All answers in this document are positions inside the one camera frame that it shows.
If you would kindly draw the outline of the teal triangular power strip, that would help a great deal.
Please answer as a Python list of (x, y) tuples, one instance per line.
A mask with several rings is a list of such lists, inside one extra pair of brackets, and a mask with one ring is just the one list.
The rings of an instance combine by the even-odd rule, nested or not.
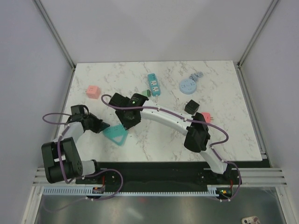
[(103, 135), (118, 146), (122, 146), (128, 136), (127, 130), (122, 124), (108, 127), (103, 131)]

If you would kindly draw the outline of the pink cube socket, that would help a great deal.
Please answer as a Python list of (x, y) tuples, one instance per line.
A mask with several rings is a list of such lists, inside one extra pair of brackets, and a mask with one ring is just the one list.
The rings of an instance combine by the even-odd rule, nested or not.
[(91, 99), (98, 99), (100, 97), (101, 90), (98, 86), (95, 85), (89, 85), (86, 89), (86, 95), (88, 98)]

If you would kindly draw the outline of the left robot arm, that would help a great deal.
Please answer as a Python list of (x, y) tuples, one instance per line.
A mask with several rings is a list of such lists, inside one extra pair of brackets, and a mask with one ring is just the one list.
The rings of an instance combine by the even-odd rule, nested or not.
[(97, 169), (96, 160), (82, 161), (76, 143), (86, 131), (100, 133), (110, 125), (90, 113), (86, 105), (72, 106), (67, 121), (61, 125), (61, 134), (41, 147), (47, 181), (69, 184), (86, 176), (91, 183), (99, 183), (103, 173)]

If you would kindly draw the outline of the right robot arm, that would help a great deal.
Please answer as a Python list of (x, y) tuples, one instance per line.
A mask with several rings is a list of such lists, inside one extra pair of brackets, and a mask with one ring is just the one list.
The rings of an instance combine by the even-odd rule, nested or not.
[[(165, 125), (185, 136), (184, 147), (194, 153), (199, 153), (208, 163), (214, 178), (218, 183), (226, 183), (231, 178), (227, 169), (228, 162), (223, 160), (213, 149), (214, 145), (228, 141), (229, 136), (222, 128), (208, 123), (203, 114), (197, 112), (194, 115), (183, 114), (161, 107), (148, 97), (135, 93), (131, 98), (115, 93), (110, 97), (107, 106), (115, 109), (119, 121), (126, 130), (136, 126), (142, 119), (155, 121)], [(210, 143), (211, 135), (209, 127), (212, 127), (225, 135), (225, 139)]]

